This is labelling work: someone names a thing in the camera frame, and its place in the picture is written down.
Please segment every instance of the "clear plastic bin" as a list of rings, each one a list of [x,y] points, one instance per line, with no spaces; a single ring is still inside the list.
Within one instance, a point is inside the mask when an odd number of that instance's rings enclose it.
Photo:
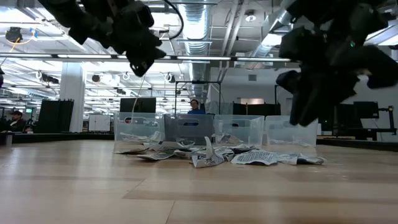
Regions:
[[[217,144],[233,144],[225,138],[232,135],[243,144],[261,146],[264,131],[264,116],[216,115],[214,120]]]
[[[267,116],[267,145],[293,144],[299,146],[316,146],[318,120],[307,127],[292,126],[289,116]]]
[[[144,142],[164,140],[164,120],[156,113],[118,113],[114,115],[114,151],[130,151]]]
[[[165,114],[166,141],[195,141],[196,145],[206,145],[205,136],[213,135],[211,114]]]

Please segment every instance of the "desk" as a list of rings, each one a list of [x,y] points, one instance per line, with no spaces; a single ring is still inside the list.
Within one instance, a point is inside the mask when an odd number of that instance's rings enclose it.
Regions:
[[[394,152],[317,146],[324,166],[195,169],[113,154],[113,144],[0,151],[2,223],[398,223]]]

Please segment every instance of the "white column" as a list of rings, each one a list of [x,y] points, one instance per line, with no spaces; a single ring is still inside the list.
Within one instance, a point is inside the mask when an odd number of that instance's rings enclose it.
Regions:
[[[61,100],[74,100],[70,132],[81,132],[85,109],[86,72],[82,63],[64,62],[61,76]]]

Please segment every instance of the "man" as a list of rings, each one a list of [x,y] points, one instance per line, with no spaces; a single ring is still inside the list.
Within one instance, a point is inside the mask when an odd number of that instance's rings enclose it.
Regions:
[[[20,111],[12,112],[12,121],[8,121],[5,131],[22,132],[24,131],[26,121],[22,119]]]
[[[205,111],[199,110],[199,101],[191,100],[192,110],[188,111],[188,114],[205,114]]]

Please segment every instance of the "newspaper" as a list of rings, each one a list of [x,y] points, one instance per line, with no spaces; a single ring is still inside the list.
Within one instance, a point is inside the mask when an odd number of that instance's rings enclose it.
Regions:
[[[277,157],[278,157],[278,162],[289,165],[297,165],[297,164],[322,165],[325,162],[325,159],[322,157],[315,157],[315,156],[308,157],[297,152],[282,152],[278,154]]]
[[[164,133],[155,131],[151,136],[138,136],[135,134],[120,133],[122,139],[127,142],[159,142],[164,139]]]
[[[161,141],[157,144],[151,144],[148,147],[148,150],[154,150],[156,152],[162,151],[173,151],[176,149],[190,149],[195,143],[191,143],[188,145],[184,145],[180,142],[170,142],[170,141]]]
[[[146,154],[146,155],[138,155],[138,158],[150,160],[150,161],[159,161],[172,157],[174,152],[156,152],[154,154]]]
[[[217,166],[224,162],[224,157],[220,154],[215,153],[213,146],[211,146],[211,142],[209,137],[205,137],[206,139],[206,156],[192,156],[192,162],[195,168],[202,167],[211,167]]]
[[[223,133],[223,135],[220,138],[220,142],[219,143],[226,143],[226,144],[242,144],[242,140],[240,140],[239,138],[237,138],[236,136],[233,136],[232,134],[226,134]]]
[[[203,148],[195,148],[192,147],[190,149],[176,149],[174,150],[174,155],[182,158],[182,159],[190,159],[192,154],[195,155],[206,155],[206,150],[203,150]]]
[[[148,148],[145,149],[131,149],[130,151],[117,151],[113,152],[115,154],[125,154],[125,155],[139,155],[139,154],[146,154]]]
[[[215,149],[215,153],[222,155],[224,157],[224,161],[227,162],[231,162],[235,155],[232,149]]]
[[[261,164],[271,165],[278,163],[277,154],[274,152],[267,152],[263,150],[251,150],[235,156],[231,161],[233,164]]]

